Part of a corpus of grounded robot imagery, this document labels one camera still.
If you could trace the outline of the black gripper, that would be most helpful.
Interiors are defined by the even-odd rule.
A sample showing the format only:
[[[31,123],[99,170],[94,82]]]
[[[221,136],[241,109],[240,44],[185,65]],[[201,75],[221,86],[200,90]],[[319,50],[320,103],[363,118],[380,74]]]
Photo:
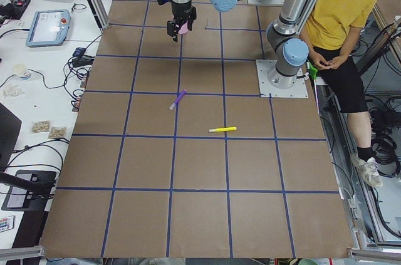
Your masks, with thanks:
[[[173,20],[167,21],[167,34],[177,43],[178,32],[183,24],[187,23],[187,29],[192,31],[193,23],[197,19],[197,11],[191,1],[183,4],[172,1],[171,5]]]

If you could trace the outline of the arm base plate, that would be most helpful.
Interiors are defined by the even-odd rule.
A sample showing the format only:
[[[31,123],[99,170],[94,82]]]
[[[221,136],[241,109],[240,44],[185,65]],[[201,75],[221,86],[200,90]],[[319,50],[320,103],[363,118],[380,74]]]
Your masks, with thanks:
[[[302,67],[295,76],[282,76],[276,71],[276,60],[256,60],[261,98],[308,98]]]

